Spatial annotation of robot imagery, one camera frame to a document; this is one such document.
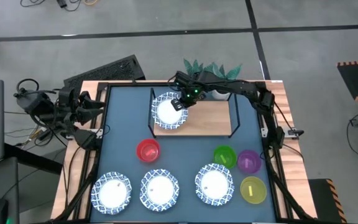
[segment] purple cup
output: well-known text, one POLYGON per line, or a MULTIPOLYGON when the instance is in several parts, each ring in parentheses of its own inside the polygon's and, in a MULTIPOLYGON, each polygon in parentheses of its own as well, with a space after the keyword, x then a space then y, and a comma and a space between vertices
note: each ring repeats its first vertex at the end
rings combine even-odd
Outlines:
POLYGON ((262 165, 259 155, 251 150, 244 150, 240 152, 237 159, 237 166, 243 172, 254 174, 262 165))

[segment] wooden board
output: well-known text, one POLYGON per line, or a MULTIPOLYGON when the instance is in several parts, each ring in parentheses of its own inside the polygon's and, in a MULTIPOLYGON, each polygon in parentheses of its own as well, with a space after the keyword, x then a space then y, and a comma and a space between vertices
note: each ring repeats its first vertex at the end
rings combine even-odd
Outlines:
MULTIPOLYGON (((129 83, 129 82, 131 81, 127 81, 127 80, 111 81, 111 83, 129 83)), ((146 81, 138 81, 138 82, 166 82, 166 81, 146 80, 146 81)), ((84 81, 81 90, 89 91, 91 98, 95 99, 98 83, 99 81, 84 81)), ((266 86, 267 89, 269 89, 270 91, 272 91, 272 93, 275 94, 276 103, 283 111, 284 116, 286 117, 290 125, 293 126, 294 124, 292 120, 292 115, 291 115, 283 82, 266 81, 266 86)), ((283 116, 280 115, 277 109, 275 109, 275 112, 277 114, 278 124, 283 127, 286 126, 283 116)), ((100 127, 100 121, 101 121, 101 116, 98 117, 98 120, 96 122, 97 128, 100 127)), ((86 123, 84 126, 80 126, 80 124, 76 124, 76 125, 80 128, 90 128, 90 122, 86 123)), ((284 143, 291 147, 294 147, 297 151, 300 151, 298 141, 285 140, 284 143)), ((78 146, 77 144, 75 144, 75 142, 70 141, 68 143, 65 162, 64 162, 66 170, 77 147, 78 146)), ((317 217, 316 209, 314 208, 313 198, 310 192, 309 183, 307 180, 305 166, 301 160, 301 157, 291 152, 289 149, 286 149, 285 147, 281 149, 280 153, 283 161, 283 168, 284 168, 284 173, 287 180, 287 187, 289 191, 294 196, 296 201, 304 208, 306 213, 308 213, 312 217, 317 217)), ((68 189, 69 200, 71 200, 71 198, 76 194, 78 190, 78 184, 80 182, 80 174, 81 174, 84 157, 85 157, 84 151, 78 152, 73 161, 72 168, 71 168, 72 175, 70 177, 70 187, 68 189)), ((91 156, 89 159, 88 173, 91 168, 90 166, 93 164, 93 159, 94 159, 94 152, 91 152, 91 156)), ((83 199, 81 201, 80 218, 85 217, 86 206, 89 202, 88 192, 89 191, 85 192, 83 199)), ((285 213, 284 200, 281 192, 278 189, 277 189, 277 195, 278 195, 278 205, 280 207, 281 217, 286 218, 287 214, 285 213)), ((65 201, 65 188, 64 188, 63 174, 61 174, 56 197, 55 197, 55 202, 52 209, 51 218, 55 218, 59 214, 61 214, 61 212, 64 210, 65 207, 64 201, 65 201)))
POLYGON ((200 101, 188 108, 187 120, 178 129, 167 130, 154 124, 156 136, 229 136, 228 101, 200 101))

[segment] red cup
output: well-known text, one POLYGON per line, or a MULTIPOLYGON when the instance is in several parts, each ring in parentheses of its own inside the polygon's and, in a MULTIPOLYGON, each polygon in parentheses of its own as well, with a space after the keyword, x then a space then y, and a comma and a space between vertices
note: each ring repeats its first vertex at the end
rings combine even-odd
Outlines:
POLYGON ((160 156, 160 145, 154 139, 144 139, 137 145, 136 155, 143 162, 153 162, 160 156))

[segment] plastic cup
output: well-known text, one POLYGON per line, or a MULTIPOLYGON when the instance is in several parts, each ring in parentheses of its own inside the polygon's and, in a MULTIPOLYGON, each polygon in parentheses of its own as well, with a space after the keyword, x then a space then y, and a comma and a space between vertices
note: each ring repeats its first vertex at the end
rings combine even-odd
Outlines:
POLYGON ((248 174, 254 174, 262 165, 262 160, 259 155, 251 150, 244 150, 240 152, 237 160, 239 169, 248 174))
POLYGON ((137 145, 136 155, 143 162, 153 162, 160 156, 160 144, 154 139, 144 139, 137 145))
POLYGON ((214 151, 214 163, 224 165, 231 169, 236 165, 236 152, 230 146, 218 146, 214 151))
POLYGON ((262 203, 266 199, 266 185, 258 177, 247 177, 241 182, 241 195, 251 204, 262 203))

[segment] green cup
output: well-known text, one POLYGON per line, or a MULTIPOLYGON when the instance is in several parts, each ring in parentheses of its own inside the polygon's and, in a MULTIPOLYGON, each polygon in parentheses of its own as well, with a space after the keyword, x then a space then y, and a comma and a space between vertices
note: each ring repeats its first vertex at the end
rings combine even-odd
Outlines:
POLYGON ((230 146, 218 146, 214 150, 214 163, 224 165, 231 169, 236 165, 237 156, 230 146))

